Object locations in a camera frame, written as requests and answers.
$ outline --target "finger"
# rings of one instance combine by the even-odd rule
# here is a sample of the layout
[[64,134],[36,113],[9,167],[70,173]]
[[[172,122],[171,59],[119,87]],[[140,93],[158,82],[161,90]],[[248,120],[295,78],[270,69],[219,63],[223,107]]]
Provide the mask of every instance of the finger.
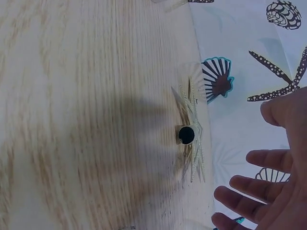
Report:
[[247,198],[224,186],[218,187],[214,197],[230,210],[258,224],[268,211],[267,204]]
[[275,201],[285,185],[285,183],[273,183],[239,175],[232,177],[229,184],[234,189],[267,204]]
[[247,154],[246,160],[251,164],[284,173],[290,173],[293,164],[293,158],[288,149],[254,150]]
[[212,216],[212,222],[218,230],[250,230],[225,216],[223,213],[215,213]]
[[263,119],[273,126],[285,127],[285,118],[289,108],[292,106],[293,94],[276,97],[261,105],[260,111]]

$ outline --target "blue outlined shell print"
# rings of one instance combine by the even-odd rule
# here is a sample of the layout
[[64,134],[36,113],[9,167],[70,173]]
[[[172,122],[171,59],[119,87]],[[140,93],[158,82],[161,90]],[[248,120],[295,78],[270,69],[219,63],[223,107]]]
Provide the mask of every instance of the blue outlined shell print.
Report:
[[213,57],[202,62],[203,89],[207,103],[212,102],[219,95],[227,97],[233,89],[234,77],[230,76],[231,60],[224,57]]
[[288,30],[296,30],[302,24],[302,16],[291,2],[277,1],[267,7],[267,18],[271,23]]

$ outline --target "starfish print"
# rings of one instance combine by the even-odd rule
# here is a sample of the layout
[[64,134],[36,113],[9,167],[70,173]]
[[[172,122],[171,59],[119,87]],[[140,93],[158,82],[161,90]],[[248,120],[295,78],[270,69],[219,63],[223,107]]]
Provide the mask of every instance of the starfish print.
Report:
[[183,87],[181,85],[179,86],[179,88],[180,88],[181,98],[183,100],[185,109],[188,114],[189,124],[193,127],[193,130],[196,134],[195,139],[192,142],[191,182],[193,182],[197,166],[200,166],[202,176],[203,178],[205,178],[204,157],[201,147],[202,127],[197,119],[194,87],[193,84],[191,84],[191,79],[189,79],[188,96],[184,92]]
[[294,92],[295,90],[299,89],[298,86],[299,82],[301,81],[303,75],[306,71],[307,66],[307,46],[305,47],[305,50],[302,55],[302,59],[299,63],[299,66],[297,67],[297,72],[294,80],[291,80],[284,71],[282,71],[278,66],[274,65],[273,63],[269,62],[266,58],[264,58],[261,55],[256,54],[255,52],[250,51],[249,52],[253,58],[255,58],[258,62],[260,62],[262,65],[264,65],[266,68],[268,68],[272,73],[274,73],[277,77],[282,78],[285,82],[288,83],[288,86],[273,92],[263,93],[260,95],[254,95],[251,97],[248,97],[248,102],[259,102],[259,101],[266,101],[270,100],[274,97],[287,95],[291,92]]

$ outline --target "wooden surface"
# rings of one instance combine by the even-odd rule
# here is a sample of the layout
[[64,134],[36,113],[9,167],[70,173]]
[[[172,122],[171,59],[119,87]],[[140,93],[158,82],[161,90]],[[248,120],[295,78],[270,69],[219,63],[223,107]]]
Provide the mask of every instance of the wooden surface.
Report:
[[206,183],[183,175],[178,66],[199,62],[187,4],[0,1],[0,229],[211,226]]

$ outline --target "small gold starfish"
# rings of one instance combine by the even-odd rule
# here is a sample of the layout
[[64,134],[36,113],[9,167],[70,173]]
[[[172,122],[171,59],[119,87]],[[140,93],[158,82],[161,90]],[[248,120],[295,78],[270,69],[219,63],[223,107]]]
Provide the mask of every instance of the small gold starfish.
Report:
[[184,92],[182,85],[180,85],[179,88],[180,88],[181,98],[183,99],[185,109],[189,117],[189,124],[193,128],[195,133],[195,139],[192,142],[192,158],[191,158],[191,182],[193,182],[194,174],[196,172],[196,168],[198,165],[200,166],[202,176],[205,179],[205,165],[204,165],[204,158],[201,147],[202,127],[197,119],[194,87],[193,84],[191,84],[191,79],[189,78],[188,96]]

